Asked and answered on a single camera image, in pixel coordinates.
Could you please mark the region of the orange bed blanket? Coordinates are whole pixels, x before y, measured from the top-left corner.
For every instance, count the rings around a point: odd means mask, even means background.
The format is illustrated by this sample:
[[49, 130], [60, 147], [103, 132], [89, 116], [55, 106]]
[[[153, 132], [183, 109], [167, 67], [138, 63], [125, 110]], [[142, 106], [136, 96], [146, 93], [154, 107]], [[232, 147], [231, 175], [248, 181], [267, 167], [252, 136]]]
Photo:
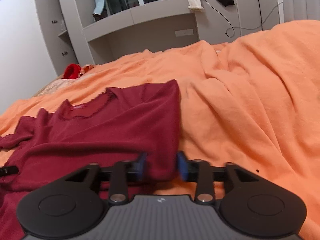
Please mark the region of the orange bed blanket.
[[[291, 21], [211, 45], [205, 41], [148, 50], [97, 65], [52, 94], [16, 101], [1, 116], [1, 138], [23, 116], [77, 106], [107, 88], [175, 80], [180, 90], [178, 151], [214, 166], [228, 162], [257, 172], [306, 204], [303, 239], [319, 239], [319, 22]], [[175, 177], [129, 194], [194, 194]]]

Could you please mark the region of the open grey cabinet door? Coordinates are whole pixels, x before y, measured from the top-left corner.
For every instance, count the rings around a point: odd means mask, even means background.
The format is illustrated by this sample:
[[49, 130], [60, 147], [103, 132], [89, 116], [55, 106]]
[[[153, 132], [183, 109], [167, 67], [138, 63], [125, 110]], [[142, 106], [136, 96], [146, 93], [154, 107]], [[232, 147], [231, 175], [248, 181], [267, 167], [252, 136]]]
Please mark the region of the open grey cabinet door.
[[55, 72], [62, 75], [71, 63], [77, 63], [59, 0], [35, 0], [40, 28]]

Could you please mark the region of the bright red cloth item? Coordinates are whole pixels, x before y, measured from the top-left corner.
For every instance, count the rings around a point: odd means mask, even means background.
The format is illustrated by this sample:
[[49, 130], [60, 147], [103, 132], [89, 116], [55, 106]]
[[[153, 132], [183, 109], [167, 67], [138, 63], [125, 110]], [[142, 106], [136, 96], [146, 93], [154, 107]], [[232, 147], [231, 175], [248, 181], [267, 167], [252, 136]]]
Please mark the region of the bright red cloth item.
[[80, 65], [72, 63], [66, 67], [62, 79], [77, 79], [79, 77], [80, 70]]

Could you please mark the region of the dark red knit sweater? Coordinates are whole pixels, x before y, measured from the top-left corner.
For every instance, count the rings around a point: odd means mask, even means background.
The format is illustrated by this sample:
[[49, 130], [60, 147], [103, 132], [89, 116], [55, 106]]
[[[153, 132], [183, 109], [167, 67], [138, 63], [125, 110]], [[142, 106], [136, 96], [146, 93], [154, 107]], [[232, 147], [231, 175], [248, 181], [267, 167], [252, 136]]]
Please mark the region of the dark red knit sweater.
[[90, 163], [112, 166], [146, 153], [146, 181], [172, 180], [179, 131], [175, 80], [110, 87], [87, 103], [66, 100], [53, 113], [21, 117], [14, 133], [1, 138], [1, 149], [12, 150], [6, 166], [18, 168], [1, 178], [1, 239], [23, 237], [16, 207], [26, 194]]

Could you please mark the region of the white wall socket plate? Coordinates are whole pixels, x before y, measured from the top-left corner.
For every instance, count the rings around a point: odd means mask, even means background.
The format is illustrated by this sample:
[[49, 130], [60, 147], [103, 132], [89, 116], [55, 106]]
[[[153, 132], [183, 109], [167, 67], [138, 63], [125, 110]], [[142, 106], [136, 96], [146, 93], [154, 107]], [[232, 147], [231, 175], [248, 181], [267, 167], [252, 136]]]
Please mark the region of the white wall socket plate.
[[191, 36], [194, 34], [193, 29], [183, 29], [183, 30], [177, 30], [175, 31], [176, 37], [184, 37], [184, 36]]

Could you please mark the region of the grey padded headboard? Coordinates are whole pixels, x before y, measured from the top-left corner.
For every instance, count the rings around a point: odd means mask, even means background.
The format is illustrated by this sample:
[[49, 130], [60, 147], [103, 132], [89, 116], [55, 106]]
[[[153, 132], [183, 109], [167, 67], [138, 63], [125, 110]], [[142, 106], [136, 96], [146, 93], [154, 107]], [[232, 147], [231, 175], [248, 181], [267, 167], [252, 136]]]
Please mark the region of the grey padded headboard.
[[284, 22], [319, 20], [320, 0], [283, 0]]

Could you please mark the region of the grey wardrobe cabinet unit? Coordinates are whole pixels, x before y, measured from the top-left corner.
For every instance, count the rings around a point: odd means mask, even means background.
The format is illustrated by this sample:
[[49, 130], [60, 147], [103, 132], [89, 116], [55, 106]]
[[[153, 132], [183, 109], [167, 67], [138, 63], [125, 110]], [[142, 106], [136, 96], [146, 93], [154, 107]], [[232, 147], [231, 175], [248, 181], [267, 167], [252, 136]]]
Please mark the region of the grey wardrobe cabinet unit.
[[[77, 63], [103, 64], [143, 50], [163, 51], [204, 40], [232, 42], [240, 36], [268, 30], [284, 20], [283, 0], [234, 0], [224, 7], [201, 0], [204, 11], [191, 11], [187, 0], [159, 0], [93, 17], [95, 0], [59, 0]], [[193, 29], [191, 36], [175, 31]]]

